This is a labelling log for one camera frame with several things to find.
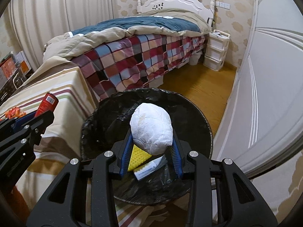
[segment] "headboard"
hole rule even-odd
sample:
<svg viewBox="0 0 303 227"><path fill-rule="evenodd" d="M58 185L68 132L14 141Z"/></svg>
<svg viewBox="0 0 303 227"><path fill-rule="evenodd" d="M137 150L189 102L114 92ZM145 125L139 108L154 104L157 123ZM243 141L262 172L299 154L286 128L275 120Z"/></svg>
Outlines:
<svg viewBox="0 0 303 227"><path fill-rule="evenodd" d="M210 0L209 9L205 8L198 0L147 0L143 5L141 4L141 0L138 0L137 11L138 13L144 13L170 7L187 9L197 13L209 26L212 25L214 20L215 0Z"/></svg>

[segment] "yellow textured cloth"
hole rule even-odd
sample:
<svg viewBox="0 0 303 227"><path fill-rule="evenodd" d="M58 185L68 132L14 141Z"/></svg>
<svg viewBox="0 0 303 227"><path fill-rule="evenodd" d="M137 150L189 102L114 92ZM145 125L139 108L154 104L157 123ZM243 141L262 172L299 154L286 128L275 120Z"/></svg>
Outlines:
<svg viewBox="0 0 303 227"><path fill-rule="evenodd" d="M131 160L129 162L128 170L127 171L133 171L136 169L139 165L141 165L143 162L148 160L151 157L150 154L146 153L142 149L138 148L136 145L133 147L133 151L131 153Z"/></svg>

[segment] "curtain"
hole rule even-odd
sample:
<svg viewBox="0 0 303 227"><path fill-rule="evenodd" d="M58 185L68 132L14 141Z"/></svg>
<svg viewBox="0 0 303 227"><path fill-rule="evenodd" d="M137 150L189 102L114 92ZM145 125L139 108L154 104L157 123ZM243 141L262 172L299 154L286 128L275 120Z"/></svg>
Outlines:
<svg viewBox="0 0 303 227"><path fill-rule="evenodd" d="M117 0L11 0L9 16L34 70L53 37L118 17Z"/></svg>

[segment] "trash can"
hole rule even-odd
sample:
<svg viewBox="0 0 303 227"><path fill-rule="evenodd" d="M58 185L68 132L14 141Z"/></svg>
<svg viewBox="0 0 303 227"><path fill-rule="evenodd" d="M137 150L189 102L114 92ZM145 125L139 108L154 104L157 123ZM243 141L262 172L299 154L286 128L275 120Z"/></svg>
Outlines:
<svg viewBox="0 0 303 227"><path fill-rule="evenodd" d="M154 88L131 89L102 100L99 107L84 122L81 136L81 159L94 159L124 140L129 122L141 103L164 108L180 140L211 158L213 137L210 125L201 110L181 94ZM162 205L189 192L191 181L180 180L174 168L166 164L148 177L138 181L133 172L122 181L113 180L114 197L134 205Z"/></svg>

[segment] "barcode label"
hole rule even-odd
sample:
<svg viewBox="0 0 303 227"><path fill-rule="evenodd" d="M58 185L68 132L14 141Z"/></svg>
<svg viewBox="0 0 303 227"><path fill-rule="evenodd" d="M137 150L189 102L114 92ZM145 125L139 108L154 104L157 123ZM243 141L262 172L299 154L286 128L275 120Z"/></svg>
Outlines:
<svg viewBox="0 0 303 227"><path fill-rule="evenodd" d="M52 98L51 96L47 96L47 97L46 97L46 100L47 100L49 103L51 103L51 105L54 104L54 102L55 102L55 99Z"/></svg>

